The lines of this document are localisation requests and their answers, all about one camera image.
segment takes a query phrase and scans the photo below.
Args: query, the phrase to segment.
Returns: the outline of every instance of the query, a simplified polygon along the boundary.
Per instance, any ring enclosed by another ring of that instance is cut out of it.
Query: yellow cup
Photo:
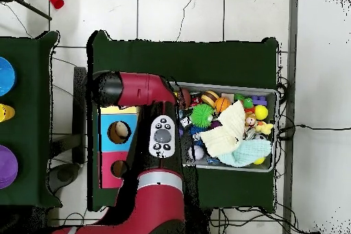
[[[0,122],[13,118],[14,109],[8,105],[0,104]]]

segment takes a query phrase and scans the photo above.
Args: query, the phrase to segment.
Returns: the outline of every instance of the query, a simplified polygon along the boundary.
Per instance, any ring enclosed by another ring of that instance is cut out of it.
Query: orange basketball toy ball
[[[203,103],[210,105],[212,108],[215,107],[215,102],[219,98],[218,94],[212,91],[206,91],[202,96],[201,100]]]
[[[220,97],[215,102],[215,109],[217,114],[223,112],[227,107],[230,106],[230,101],[227,98]]]

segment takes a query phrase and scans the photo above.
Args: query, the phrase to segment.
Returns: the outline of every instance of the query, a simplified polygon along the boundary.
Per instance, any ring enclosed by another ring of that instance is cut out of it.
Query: yellow ball
[[[255,115],[257,120],[264,120],[268,116],[268,109],[262,105],[257,105],[255,107]]]
[[[256,161],[254,161],[255,165],[260,165],[261,163],[263,163],[263,161],[265,161],[265,157],[261,157],[260,159],[257,159]]]

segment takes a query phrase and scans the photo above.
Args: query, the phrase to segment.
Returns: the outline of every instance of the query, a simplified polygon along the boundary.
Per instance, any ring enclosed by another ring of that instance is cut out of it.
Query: dark green table cover
[[[59,207],[46,184],[50,131],[50,53],[57,32],[38,38],[0,37],[0,56],[16,71],[16,86],[0,97],[15,109],[14,118],[0,123],[0,144],[13,151],[19,162],[16,180],[0,189],[0,205]]]
[[[261,43],[149,42],[110,40],[104,31],[94,33],[88,61],[93,71],[113,70],[154,73],[172,81],[276,89],[278,43],[266,38]],[[97,110],[93,109],[93,131],[97,132]],[[100,189],[94,139],[92,167],[93,210],[114,206],[118,189]],[[273,211],[274,171],[267,173],[198,169],[200,206],[260,206]]]

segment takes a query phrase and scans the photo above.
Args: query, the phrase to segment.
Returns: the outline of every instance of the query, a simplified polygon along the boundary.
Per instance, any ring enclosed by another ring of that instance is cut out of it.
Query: purple bowl
[[[17,177],[19,164],[7,147],[0,145],[0,189],[10,186]]]

